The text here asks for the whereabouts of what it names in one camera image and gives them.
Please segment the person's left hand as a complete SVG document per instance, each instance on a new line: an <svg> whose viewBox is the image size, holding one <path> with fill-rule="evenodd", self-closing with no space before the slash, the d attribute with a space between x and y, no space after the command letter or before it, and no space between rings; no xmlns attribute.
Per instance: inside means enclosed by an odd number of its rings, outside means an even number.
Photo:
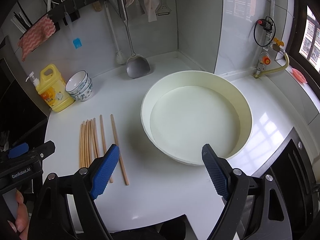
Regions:
<svg viewBox="0 0 320 240"><path fill-rule="evenodd" d="M26 238L28 234L29 216L28 216L27 207L23 202L24 201L23 195L20 193L20 191L16 190L15 197L18 204L17 218L15 223L12 223L10 221L8 221L8 223L10 224L10 226L15 232L20 233L20 238L23 239L22 236Z"/></svg>

